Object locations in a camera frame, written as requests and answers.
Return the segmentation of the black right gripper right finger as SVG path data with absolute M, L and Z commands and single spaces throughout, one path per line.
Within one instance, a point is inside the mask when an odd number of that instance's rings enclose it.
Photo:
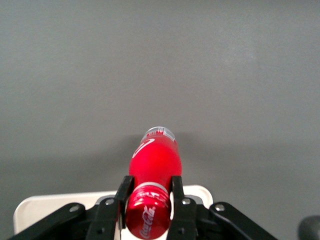
M 186 197 L 181 176 L 172 176 L 173 219 L 170 222 L 167 240 L 195 240 L 198 235 L 196 227 L 197 204 Z

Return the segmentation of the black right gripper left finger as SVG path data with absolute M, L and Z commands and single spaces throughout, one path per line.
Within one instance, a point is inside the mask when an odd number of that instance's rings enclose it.
M 127 175 L 114 196 L 105 196 L 97 201 L 92 208 L 94 215 L 86 233 L 87 240 L 121 239 L 122 229 L 126 227 L 126 204 L 133 186 L 134 177 Z

